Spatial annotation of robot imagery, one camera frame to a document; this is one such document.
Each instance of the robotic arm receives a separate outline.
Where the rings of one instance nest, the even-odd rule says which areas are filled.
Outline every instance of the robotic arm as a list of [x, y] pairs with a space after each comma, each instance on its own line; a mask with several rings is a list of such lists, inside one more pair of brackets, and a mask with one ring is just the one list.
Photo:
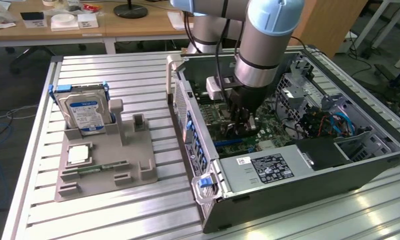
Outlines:
[[171, 0], [171, 4], [183, 11], [206, 15], [195, 18], [194, 25], [195, 44], [206, 53], [215, 51], [226, 19], [232, 20], [227, 37], [239, 36], [240, 21], [244, 22], [234, 76], [224, 83], [214, 82], [216, 78], [210, 77], [207, 85], [223, 84], [222, 89], [231, 86], [231, 118], [236, 124], [252, 122], [300, 21], [304, 0]]

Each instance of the paper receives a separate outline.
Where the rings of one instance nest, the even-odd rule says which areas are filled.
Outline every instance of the paper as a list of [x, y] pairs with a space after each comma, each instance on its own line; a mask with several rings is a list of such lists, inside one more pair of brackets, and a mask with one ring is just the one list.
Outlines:
[[[168, 11], [167, 16], [168, 16], [168, 19], [171, 21], [172, 27], [176, 30], [186, 30], [184, 20], [183, 20], [182, 14], [179, 12]], [[191, 29], [194, 28], [194, 26], [195, 26], [195, 24], [190, 23], [190, 28]]]
[[0, 5], [4, 7], [5, 10], [9, 10], [11, 3], [5, 1], [0, 1]]
[[13, 22], [4, 23], [4, 24], [0, 24], [0, 29], [7, 29], [7, 28], [15, 27], [15, 26], [16, 26], [16, 24]]

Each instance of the office chair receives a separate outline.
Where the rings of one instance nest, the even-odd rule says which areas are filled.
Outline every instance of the office chair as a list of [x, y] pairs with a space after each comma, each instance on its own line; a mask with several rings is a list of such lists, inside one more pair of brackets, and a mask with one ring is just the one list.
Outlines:
[[[13, 47], [5, 47], [4, 48], [8, 54], [13, 54], [15, 53], [15, 48]], [[80, 51], [87, 50], [87, 45], [84, 44], [79, 44], [79, 49]], [[52, 52], [52, 50], [47, 47], [47, 46], [32, 46], [29, 47], [16, 58], [15, 60], [11, 62], [9, 64], [9, 72], [12, 74], [20, 74], [21, 73], [21, 69], [17, 67], [17, 64], [25, 59], [28, 58], [36, 51], [44, 51], [51, 57], [56, 56], [56, 54]]]

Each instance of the tape roll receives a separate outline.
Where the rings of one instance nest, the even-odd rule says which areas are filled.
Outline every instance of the tape roll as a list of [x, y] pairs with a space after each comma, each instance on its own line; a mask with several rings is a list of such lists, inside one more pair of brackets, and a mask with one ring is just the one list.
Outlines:
[[43, 5], [48, 7], [53, 7], [59, 0], [43, 0]]

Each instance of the hard drive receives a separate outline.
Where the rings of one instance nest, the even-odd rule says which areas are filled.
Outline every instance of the hard drive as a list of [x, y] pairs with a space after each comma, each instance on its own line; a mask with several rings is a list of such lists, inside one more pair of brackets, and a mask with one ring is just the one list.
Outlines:
[[49, 95], [59, 106], [68, 129], [80, 129], [81, 135], [88, 136], [105, 132], [105, 124], [113, 122], [109, 112], [108, 84], [88, 86], [59, 85]]

